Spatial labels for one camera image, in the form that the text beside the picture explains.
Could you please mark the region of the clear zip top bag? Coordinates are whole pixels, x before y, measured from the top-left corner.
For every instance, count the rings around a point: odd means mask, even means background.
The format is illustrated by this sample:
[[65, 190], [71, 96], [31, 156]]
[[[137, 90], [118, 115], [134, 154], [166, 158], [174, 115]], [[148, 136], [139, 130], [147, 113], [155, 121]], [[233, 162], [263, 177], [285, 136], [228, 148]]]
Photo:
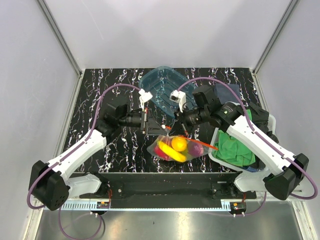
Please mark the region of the clear zip top bag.
[[182, 135], [169, 136], [171, 128], [165, 125], [161, 127], [165, 134], [159, 135], [156, 140], [147, 147], [147, 151], [153, 157], [160, 160], [185, 163], [218, 150], [218, 148], [213, 145]]

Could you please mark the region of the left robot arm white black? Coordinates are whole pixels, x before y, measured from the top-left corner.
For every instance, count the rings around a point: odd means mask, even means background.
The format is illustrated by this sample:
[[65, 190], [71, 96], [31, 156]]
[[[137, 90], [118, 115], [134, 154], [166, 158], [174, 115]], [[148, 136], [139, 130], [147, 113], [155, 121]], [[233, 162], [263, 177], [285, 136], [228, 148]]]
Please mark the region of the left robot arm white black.
[[166, 129], [157, 122], [149, 109], [141, 106], [130, 110], [127, 100], [117, 97], [102, 104], [92, 128], [77, 143], [57, 157], [37, 161], [31, 169], [27, 204], [31, 196], [51, 211], [71, 198], [93, 194], [97, 198], [109, 195], [109, 180], [99, 173], [72, 177], [75, 170], [92, 155], [114, 141], [124, 127], [136, 128], [145, 135], [165, 135]]

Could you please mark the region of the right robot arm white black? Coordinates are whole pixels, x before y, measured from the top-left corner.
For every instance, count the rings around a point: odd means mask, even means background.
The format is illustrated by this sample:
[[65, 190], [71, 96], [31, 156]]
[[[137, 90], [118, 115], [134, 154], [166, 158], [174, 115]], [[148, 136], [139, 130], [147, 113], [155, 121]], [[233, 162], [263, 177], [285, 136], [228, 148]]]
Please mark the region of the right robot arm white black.
[[193, 93], [196, 106], [185, 110], [186, 94], [174, 90], [169, 99], [179, 106], [174, 112], [175, 122], [170, 135], [187, 136], [195, 125], [210, 123], [244, 144], [264, 164], [264, 170], [250, 172], [221, 162], [230, 169], [239, 172], [233, 182], [227, 185], [228, 195], [239, 198], [244, 192], [269, 192], [279, 200], [286, 200], [306, 177], [309, 159], [302, 153], [294, 153], [284, 149], [246, 117], [242, 104], [226, 102], [221, 104], [212, 87], [208, 85], [196, 88]]

